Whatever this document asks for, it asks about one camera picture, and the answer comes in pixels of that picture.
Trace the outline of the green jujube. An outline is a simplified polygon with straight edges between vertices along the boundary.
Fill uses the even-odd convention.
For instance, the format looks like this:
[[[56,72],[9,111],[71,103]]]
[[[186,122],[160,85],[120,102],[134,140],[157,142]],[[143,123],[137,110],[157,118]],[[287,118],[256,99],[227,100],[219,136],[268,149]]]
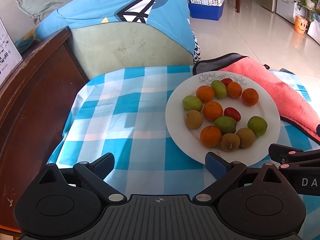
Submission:
[[[248,120],[247,127],[257,136],[263,136],[267,130],[267,122],[260,116],[253,116]]]
[[[214,121],[214,125],[221,131],[222,134],[235,133],[236,121],[227,116],[221,116]]]
[[[186,96],[182,100],[182,105],[186,111],[190,111],[190,110],[201,111],[203,107],[202,101],[198,97],[193,95]]]
[[[227,96],[227,88],[220,80],[214,80],[211,87],[218,99],[223,99]]]

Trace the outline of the orange tangerine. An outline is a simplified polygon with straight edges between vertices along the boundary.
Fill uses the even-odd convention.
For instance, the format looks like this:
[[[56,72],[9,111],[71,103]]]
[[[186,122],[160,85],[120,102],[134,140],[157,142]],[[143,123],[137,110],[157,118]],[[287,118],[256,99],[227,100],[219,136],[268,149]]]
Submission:
[[[199,98],[203,103],[212,101],[214,96],[214,90],[210,86],[200,86],[196,90],[196,97]]]
[[[242,102],[246,106],[252,107],[258,103],[259,94],[257,93],[257,91],[255,89],[247,88],[243,91],[241,98],[242,98]]]
[[[200,142],[206,147],[215,147],[221,140],[222,134],[218,127],[207,126],[200,133]]]
[[[208,121],[214,122],[223,115],[223,108],[216,101],[207,102],[203,107],[203,115]]]
[[[227,86],[227,93],[231,98],[237,99],[242,95],[242,87],[237,82],[231,82]]]

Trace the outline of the brown longan fruit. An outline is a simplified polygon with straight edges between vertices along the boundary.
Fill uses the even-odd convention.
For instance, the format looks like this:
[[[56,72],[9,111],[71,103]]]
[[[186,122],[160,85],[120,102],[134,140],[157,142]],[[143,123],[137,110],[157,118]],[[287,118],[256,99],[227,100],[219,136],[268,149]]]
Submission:
[[[223,151],[233,152],[240,146],[240,138],[237,134],[227,133],[224,134],[220,141],[220,147]]]
[[[241,148],[249,148],[255,142],[255,134],[249,128],[241,128],[237,131],[236,134],[240,138]]]
[[[198,129],[202,126],[203,116],[199,111],[192,109],[187,111],[184,121],[189,129]]]

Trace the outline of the red cherry tomato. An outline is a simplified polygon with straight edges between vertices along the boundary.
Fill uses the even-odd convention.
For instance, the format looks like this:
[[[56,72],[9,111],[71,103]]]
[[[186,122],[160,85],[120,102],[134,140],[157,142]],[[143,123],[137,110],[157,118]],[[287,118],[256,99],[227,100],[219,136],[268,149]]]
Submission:
[[[230,79],[230,78],[224,78],[224,79],[221,80],[221,82],[225,85],[225,87],[228,87],[228,85],[229,85],[231,82],[233,82],[233,80]]]
[[[239,122],[241,120],[241,114],[233,107],[225,108],[224,116],[233,118],[236,122]]]

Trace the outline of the pink towel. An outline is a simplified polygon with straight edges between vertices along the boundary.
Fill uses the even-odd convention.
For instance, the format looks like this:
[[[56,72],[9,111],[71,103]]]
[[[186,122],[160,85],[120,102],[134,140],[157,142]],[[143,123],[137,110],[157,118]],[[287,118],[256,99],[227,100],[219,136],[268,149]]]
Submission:
[[[281,120],[295,126],[319,144],[319,116],[311,105],[292,87],[272,74],[265,66],[238,53],[229,53],[194,64],[193,74],[226,71],[243,75],[265,89],[274,100]]]

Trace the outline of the white floral plate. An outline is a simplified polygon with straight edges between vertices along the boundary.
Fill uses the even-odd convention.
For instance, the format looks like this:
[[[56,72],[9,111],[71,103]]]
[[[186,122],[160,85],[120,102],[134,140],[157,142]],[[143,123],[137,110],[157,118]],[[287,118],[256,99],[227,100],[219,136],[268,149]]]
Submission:
[[[280,132],[279,112],[270,94],[253,80],[231,72],[192,76],[171,94],[167,129],[187,156],[204,164],[208,152],[228,162],[256,164]]]

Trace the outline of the blue checkered tablecloth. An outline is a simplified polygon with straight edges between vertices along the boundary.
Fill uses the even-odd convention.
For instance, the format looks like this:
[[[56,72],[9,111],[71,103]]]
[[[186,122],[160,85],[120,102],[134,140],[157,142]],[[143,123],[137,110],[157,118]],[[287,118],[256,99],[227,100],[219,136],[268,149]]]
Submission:
[[[49,161],[69,168],[110,152],[115,168],[106,181],[127,196],[200,192],[214,177],[177,147],[165,124],[168,98],[192,75],[191,66],[163,66],[93,78],[76,95]]]

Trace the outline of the green jujube on plate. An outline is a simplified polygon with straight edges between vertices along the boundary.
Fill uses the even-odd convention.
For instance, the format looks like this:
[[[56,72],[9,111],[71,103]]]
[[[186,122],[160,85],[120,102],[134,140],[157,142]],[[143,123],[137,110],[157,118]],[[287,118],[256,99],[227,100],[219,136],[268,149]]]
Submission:
[[[193,95],[186,96],[182,100],[182,105],[186,111],[190,111],[190,110],[201,111],[203,107],[202,101],[198,97]]]

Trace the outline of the brown wooden cabinet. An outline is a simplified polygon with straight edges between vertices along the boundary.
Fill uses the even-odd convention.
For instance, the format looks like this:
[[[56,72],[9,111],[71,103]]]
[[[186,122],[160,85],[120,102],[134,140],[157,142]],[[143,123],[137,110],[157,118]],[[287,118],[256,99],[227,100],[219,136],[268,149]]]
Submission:
[[[63,28],[24,53],[1,87],[1,233],[18,238],[14,207],[62,139],[78,91],[88,82]]]

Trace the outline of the low tv stand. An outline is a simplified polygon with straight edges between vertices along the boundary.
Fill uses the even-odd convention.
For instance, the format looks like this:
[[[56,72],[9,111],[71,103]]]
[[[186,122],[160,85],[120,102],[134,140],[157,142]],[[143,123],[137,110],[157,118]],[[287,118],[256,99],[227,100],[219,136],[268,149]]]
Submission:
[[[320,44],[320,22],[319,19],[315,19],[310,23],[308,29],[308,35],[315,40],[318,44]]]

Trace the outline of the orange smiley bucket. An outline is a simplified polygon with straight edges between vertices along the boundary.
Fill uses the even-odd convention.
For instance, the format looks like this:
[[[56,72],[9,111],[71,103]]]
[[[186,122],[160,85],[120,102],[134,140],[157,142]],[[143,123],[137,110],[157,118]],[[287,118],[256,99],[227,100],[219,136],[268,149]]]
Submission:
[[[300,35],[304,35],[307,26],[308,26],[308,20],[303,16],[296,15],[294,31],[296,31]]]

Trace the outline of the white milk carton box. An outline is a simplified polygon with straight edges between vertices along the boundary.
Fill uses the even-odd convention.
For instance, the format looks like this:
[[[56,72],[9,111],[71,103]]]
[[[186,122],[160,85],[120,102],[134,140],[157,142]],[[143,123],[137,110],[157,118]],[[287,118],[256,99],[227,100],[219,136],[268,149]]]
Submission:
[[[22,62],[22,57],[0,20],[0,86],[3,86],[9,75]]]

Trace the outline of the white small fridge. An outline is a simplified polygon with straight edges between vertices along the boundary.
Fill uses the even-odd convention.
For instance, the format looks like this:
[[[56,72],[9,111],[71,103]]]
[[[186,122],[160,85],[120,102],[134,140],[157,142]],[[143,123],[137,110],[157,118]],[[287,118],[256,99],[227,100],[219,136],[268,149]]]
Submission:
[[[306,16],[306,9],[299,8],[298,0],[277,0],[276,14],[294,24],[297,15]]]

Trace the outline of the blue plastic bin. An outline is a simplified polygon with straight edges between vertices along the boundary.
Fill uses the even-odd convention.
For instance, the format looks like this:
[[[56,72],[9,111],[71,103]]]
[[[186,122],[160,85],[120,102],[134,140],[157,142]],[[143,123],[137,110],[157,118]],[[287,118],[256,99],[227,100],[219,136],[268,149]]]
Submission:
[[[218,21],[223,14],[224,4],[213,6],[189,3],[188,7],[192,18]]]

